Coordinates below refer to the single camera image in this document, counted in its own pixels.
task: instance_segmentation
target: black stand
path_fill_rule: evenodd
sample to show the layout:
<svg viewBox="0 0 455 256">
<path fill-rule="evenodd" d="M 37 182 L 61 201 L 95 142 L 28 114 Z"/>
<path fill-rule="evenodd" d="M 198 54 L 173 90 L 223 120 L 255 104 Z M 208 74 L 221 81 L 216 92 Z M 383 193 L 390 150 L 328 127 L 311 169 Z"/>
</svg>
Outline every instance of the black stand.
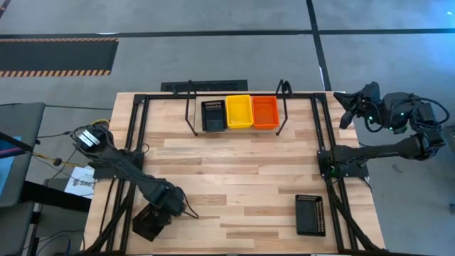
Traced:
<svg viewBox="0 0 455 256">
<path fill-rule="evenodd" d="M 24 181 L 23 183 L 21 201 L 33 201 L 35 203 L 82 212 L 88 212 L 90 203 L 92 202 L 83 196 L 76 196 L 30 181 Z"/>
</svg>

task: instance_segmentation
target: cable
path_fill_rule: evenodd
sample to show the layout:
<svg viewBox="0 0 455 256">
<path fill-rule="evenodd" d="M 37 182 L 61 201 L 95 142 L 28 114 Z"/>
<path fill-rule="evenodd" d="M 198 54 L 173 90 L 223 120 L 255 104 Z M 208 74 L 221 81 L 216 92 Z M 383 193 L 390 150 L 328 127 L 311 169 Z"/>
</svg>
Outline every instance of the cable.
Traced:
<svg viewBox="0 0 455 256">
<path fill-rule="evenodd" d="M 370 146 L 370 145 L 366 145 L 366 144 L 361 143 L 361 142 L 359 142 L 358 144 L 361 145 L 361 146 Z"/>
<path fill-rule="evenodd" d="M 21 105 L 26 103 L 6 103 L 1 104 L 1 106 L 9 106 L 9 105 Z M 77 110 L 113 110 L 112 108 L 104 108 L 104 107 L 75 107 L 75 106 L 62 106 L 62 105 L 47 105 L 46 107 L 60 107 L 60 108 L 70 108 L 70 109 L 77 109 Z"/>
<path fill-rule="evenodd" d="M 366 129 L 369 131 L 369 132 L 379 132 L 380 130 L 382 130 L 382 128 L 384 128 L 384 122 L 382 121 L 382 117 L 381 117 L 381 113 L 379 112 L 379 109 L 378 109 L 378 106 L 373 103 L 373 102 L 369 102 L 367 101 L 368 104 L 372 105 L 373 107 L 375 107 L 376 109 L 376 113 L 378 114 L 378 117 L 379 117 L 379 121 L 380 121 L 380 127 L 377 128 L 376 130 L 373 130 L 371 129 L 370 127 L 370 124 L 368 123 L 368 120 L 366 118 L 364 118 L 364 121 L 365 121 L 365 127 Z"/>
<path fill-rule="evenodd" d="M 72 152 L 72 154 L 70 155 L 70 157 L 68 157 L 68 160 L 66 160 L 66 161 L 68 162 L 69 160 L 71 160 L 71 158 L 74 156 L 75 153 L 76 153 L 76 149 L 74 149 L 74 151 Z M 65 166 L 63 166 L 62 168 L 60 168 L 60 170 L 59 170 L 54 176 L 50 177 L 49 180 L 55 178 L 58 174 L 60 174 L 60 173 L 63 171 L 64 168 L 65 168 Z"/>
<path fill-rule="evenodd" d="M 39 159 L 38 157 L 36 157 L 36 156 L 33 156 L 33 157 L 35 157 L 35 159 L 38 160 L 38 161 L 40 161 L 41 163 L 43 163 L 43 164 L 45 164 L 45 165 L 51 167 L 52 169 L 54 169 L 54 170 L 56 170 L 56 171 L 60 171 L 60 170 L 56 169 L 54 166 L 51 166 L 49 163 L 46 163 L 46 162 L 44 162 L 43 160 Z M 71 176 L 70 174 L 66 174 L 66 173 L 62 173 L 62 174 L 65 174 L 66 176 L 68 176 L 68 177 L 70 177 L 70 178 L 73 178 L 73 179 L 77 180 L 77 178 L 74 178 L 74 177 Z"/>
<path fill-rule="evenodd" d="M 185 192 L 183 192 L 183 189 L 180 187 L 178 187 L 178 189 L 180 189 L 180 192 L 183 194 L 183 197 L 185 198 L 185 202 L 186 202 L 186 205 L 188 206 L 188 209 L 190 209 L 190 211 L 192 213 L 194 213 L 194 215 L 191 213 L 187 213 L 186 211 L 183 211 L 183 213 L 185 213 L 186 215 L 188 215 L 192 218 L 199 219 L 199 215 L 191 208 L 190 203 L 188 202 L 188 199 L 186 198 L 186 194 L 185 194 Z"/>
<path fill-rule="evenodd" d="M 341 169 L 340 169 L 339 173 L 340 173 L 340 175 L 338 175 L 338 178 L 337 178 L 335 181 L 332 182 L 332 185 L 335 184 L 335 183 L 337 183 L 337 182 L 339 182 L 339 181 L 341 180 Z"/>
<path fill-rule="evenodd" d="M 77 110 L 113 110 L 112 108 L 103 108 L 103 107 L 74 107 L 74 106 L 61 106 L 61 105 L 46 105 L 46 107 L 60 107 L 60 108 L 70 108 Z"/>
<path fill-rule="evenodd" d="M 102 214 L 102 219 L 101 219 L 101 226 L 100 226 L 100 235 L 102 232 L 102 228 L 105 225 L 105 218 L 106 218 L 106 212 L 107 212 L 107 205 L 109 204 L 109 199 L 111 198 L 111 192 L 112 192 L 112 187 L 114 185 L 115 179 L 113 178 L 111 181 L 111 185 L 109 186 L 109 190 L 107 191 L 107 198 L 106 198 L 106 203 L 105 203 L 105 211 Z"/>
<path fill-rule="evenodd" d="M 39 242 L 44 242 L 44 241 L 47 241 L 49 239 L 52 239 L 54 238 L 56 235 L 59 235 L 61 233 L 64 233 L 64 232 L 68 232 L 68 233 L 76 233 L 76 232 L 82 232 L 82 238 L 84 239 L 84 230 L 60 230 L 58 231 L 57 233 L 51 235 L 50 237 L 48 238 L 44 238 L 42 240 L 39 240 Z M 22 249 L 22 251 L 18 252 L 18 254 L 20 254 L 21 252 L 23 252 L 24 250 L 27 250 L 30 246 L 26 246 Z"/>
<path fill-rule="evenodd" d="M 69 135 L 72 131 L 66 131 L 62 132 L 61 134 L 54 134 L 54 135 L 46 135 L 46 136 L 38 136 L 36 137 L 37 139 L 45 139 L 45 138 L 53 138 L 53 137 L 59 137 L 63 135 Z"/>
<path fill-rule="evenodd" d="M 97 119 L 97 120 L 93 121 L 90 125 L 99 124 L 99 123 L 102 123 L 102 122 L 106 122 L 108 124 L 111 124 L 111 122 L 108 119 Z"/>
<path fill-rule="evenodd" d="M 143 143 L 142 146 L 147 146 L 147 151 L 143 152 L 143 154 L 146 154 L 150 150 L 150 146 L 147 143 Z"/>
<path fill-rule="evenodd" d="M 68 246 L 67 246 L 67 249 L 66 249 L 66 255 L 68 255 L 68 253 L 70 252 L 70 248 L 71 248 L 71 239 L 67 235 L 59 235 L 59 236 L 51 239 L 50 241 L 48 241 L 46 244 L 44 244 L 42 246 L 42 248 L 38 250 L 38 252 L 36 253 L 36 256 L 39 256 L 41 250 L 43 250 L 47 245 L 49 245 L 54 240 L 57 240 L 58 238 L 67 238 L 68 239 Z"/>
<path fill-rule="evenodd" d="M 438 105 L 438 107 L 440 107 L 444 111 L 444 113 L 446 113 L 446 118 L 444 118 L 442 121 L 438 122 L 439 124 L 443 124 L 443 123 L 447 122 L 447 120 L 449 120 L 450 113 L 447 110 L 447 108 L 445 108 L 441 103 L 437 102 L 436 100 L 432 100 L 432 99 L 425 98 L 425 97 L 420 97 L 420 100 L 434 103 L 434 104 Z"/>
<path fill-rule="evenodd" d="M 69 163 L 67 161 L 62 161 L 61 158 L 52 158 L 50 156 L 46 156 L 45 154 L 40 154 L 40 153 L 37 153 L 37 152 L 33 152 L 33 156 L 34 157 L 40 157 L 42 159 L 45 159 L 45 160 L 50 160 L 53 162 L 53 165 L 54 166 L 59 166 L 61 164 L 63 165 L 66 165 L 66 166 L 72 166 L 72 167 L 85 167 L 85 165 L 82 165 L 82 164 L 74 164 L 74 163 Z"/>
</svg>

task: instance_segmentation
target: yellow bin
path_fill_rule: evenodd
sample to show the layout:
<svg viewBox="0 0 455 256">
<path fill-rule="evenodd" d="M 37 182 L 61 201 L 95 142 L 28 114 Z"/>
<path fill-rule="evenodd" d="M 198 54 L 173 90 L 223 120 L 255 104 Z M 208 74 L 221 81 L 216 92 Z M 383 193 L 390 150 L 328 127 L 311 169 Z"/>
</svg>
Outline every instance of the yellow bin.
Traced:
<svg viewBox="0 0 455 256">
<path fill-rule="evenodd" d="M 231 129 L 245 129 L 253 125 L 251 97 L 233 95 L 226 97 L 227 125 Z"/>
</svg>

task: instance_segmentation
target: wooden table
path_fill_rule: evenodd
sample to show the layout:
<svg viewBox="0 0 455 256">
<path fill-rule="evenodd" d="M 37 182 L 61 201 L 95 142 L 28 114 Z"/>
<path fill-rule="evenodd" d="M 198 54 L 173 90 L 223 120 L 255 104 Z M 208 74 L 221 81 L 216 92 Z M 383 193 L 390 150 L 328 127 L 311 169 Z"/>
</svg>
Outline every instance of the wooden table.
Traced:
<svg viewBox="0 0 455 256">
<path fill-rule="evenodd" d="M 133 92 L 119 93 L 112 113 L 110 129 L 119 148 L 124 146 L 127 136 L 133 96 Z M 358 146 L 353 125 L 346 130 L 338 128 L 344 110 L 331 92 L 327 96 L 337 144 Z M 191 120 L 194 102 L 190 102 Z M 336 252 L 326 186 L 316 160 L 319 146 L 311 104 L 305 99 L 287 102 L 289 120 L 279 137 L 273 132 L 195 137 L 184 119 L 185 100 L 152 100 L 144 139 L 150 146 L 145 154 L 144 172 L 180 186 L 200 219 L 174 218 L 154 242 L 130 231 L 127 253 Z M 135 131 L 139 128 L 140 113 L 139 108 Z M 279 113 L 284 116 L 281 100 Z M 354 219 L 376 245 L 384 247 L 370 189 L 358 178 L 345 180 Z M 98 236 L 109 185 L 108 180 L 96 184 L 85 228 L 87 246 Z M 133 216 L 147 205 L 136 191 Z M 115 189 L 107 220 L 112 214 L 114 192 Z M 323 196 L 326 237 L 296 234 L 296 194 Z M 346 224 L 341 216 L 340 219 L 344 244 L 349 247 Z M 117 226 L 114 248 L 119 247 L 122 223 L 120 220 Z"/>
</svg>

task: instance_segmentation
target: black metal frame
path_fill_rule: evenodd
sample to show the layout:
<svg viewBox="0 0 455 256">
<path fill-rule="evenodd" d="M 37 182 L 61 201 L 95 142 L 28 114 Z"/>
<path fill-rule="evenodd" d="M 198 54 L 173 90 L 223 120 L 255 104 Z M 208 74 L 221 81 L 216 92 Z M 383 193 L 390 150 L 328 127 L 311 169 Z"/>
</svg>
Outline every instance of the black metal frame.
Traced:
<svg viewBox="0 0 455 256">
<path fill-rule="evenodd" d="M 176 100 L 176 99 L 181 99 L 181 100 L 186 100 L 186 115 L 185 115 L 185 120 L 190 127 L 192 133 L 194 133 L 196 136 L 198 135 L 197 132 L 195 132 L 193 126 L 188 120 L 188 106 L 189 106 L 189 100 L 190 99 L 195 99 L 198 94 L 196 91 L 193 91 L 193 93 L 190 92 L 190 87 L 188 86 L 188 92 L 186 94 L 151 94 L 151 95 L 135 95 L 134 96 L 134 101 L 133 101 L 133 107 L 132 107 L 132 114 L 129 120 L 129 128 L 128 128 L 128 134 L 127 134 L 127 141 L 125 144 L 125 149 L 130 150 L 131 145 L 132 145 L 132 137 L 133 137 L 133 132 L 134 132 L 134 123 L 137 119 L 137 112 L 139 108 L 139 104 L 142 102 L 143 103 L 143 110 L 142 110 L 142 116 L 141 116 L 141 123 L 139 126 L 139 138 L 137 140 L 137 146 L 136 150 L 141 150 L 141 145 L 144 143 L 144 133 L 145 133 L 145 127 L 146 127 L 146 122 L 147 122 L 147 113 L 148 113 L 148 108 L 149 108 L 149 103 L 151 100 Z M 228 95 L 235 95 L 237 94 L 236 92 L 230 92 L 230 93 L 210 93 L 207 94 L 207 96 L 228 96 Z M 292 89 L 290 87 L 290 84 L 286 81 L 283 82 L 282 80 L 279 83 L 279 86 L 277 88 L 276 93 L 249 93 L 251 96 L 277 96 L 280 99 L 283 99 L 284 101 L 284 107 L 285 107 L 285 120 L 283 124 L 281 125 L 281 128 L 279 132 L 281 131 L 282 127 L 286 124 L 287 121 L 287 105 L 286 105 L 286 99 L 309 99 L 311 101 L 311 106 L 313 110 L 313 115 L 314 115 L 314 123 L 316 126 L 316 135 L 318 138 L 318 143 L 319 143 L 319 149 L 320 150 L 325 150 L 325 145 L 324 145 L 324 140 L 323 140 L 323 132 L 321 128 L 321 123 L 319 120 L 319 111 L 317 107 L 317 100 L 321 102 L 322 108 L 323 108 L 323 113 L 325 117 L 325 122 L 327 126 L 327 131 L 328 131 L 328 138 L 330 141 L 331 146 L 334 146 L 335 143 L 335 137 L 333 134 L 333 127 L 331 124 L 331 118 L 330 114 L 328 112 L 328 105 L 327 105 L 327 100 L 326 100 L 326 94 L 325 93 L 293 93 Z M 346 193 L 346 185 L 344 184 L 343 178 L 340 178 L 338 182 L 340 192 L 341 192 L 341 198 L 344 204 L 344 207 L 348 212 L 350 212 L 349 208 L 349 202 L 348 202 L 348 197 Z M 117 191 L 116 191 L 116 196 L 115 196 L 115 201 L 114 201 L 114 212 L 118 210 L 121 198 L 123 196 L 123 190 L 124 190 L 124 180 L 120 180 Z M 134 186 L 130 185 L 128 193 L 132 193 L 134 195 Z M 337 243 L 337 248 L 338 252 L 344 251 L 344 245 L 343 245 L 343 238 L 341 234 L 341 227 L 340 227 L 340 221 L 338 219 L 338 214 L 336 207 L 334 204 L 332 204 L 331 201 L 329 201 L 330 208 L 331 208 L 331 215 L 332 215 L 332 220 L 333 220 L 333 226 L 336 234 L 336 243 Z M 131 217 L 131 211 L 132 211 L 132 203 L 130 206 L 128 206 L 124 218 L 124 225 L 123 225 L 123 231 L 122 231 L 122 238 L 120 240 L 120 252 L 125 252 L 126 251 L 126 246 L 127 246 L 127 241 L 128 241 L 128 233 L 129 233 L 129 225 L 131 223 L 132 217 Z M 357 250 L 357 240 L 352 233 L 352 230 L 350 228 L 348 229 L 349 232 L 349 239 L 351 243 L 351 249 Z M 106 246 L 106 252 L 118 252 L 118 251 L 112 251 L 112 247 L 114 244 L 114 232 L 111 233 L 109 240 L 107 241 L 107 246 Z"/>
</svg>

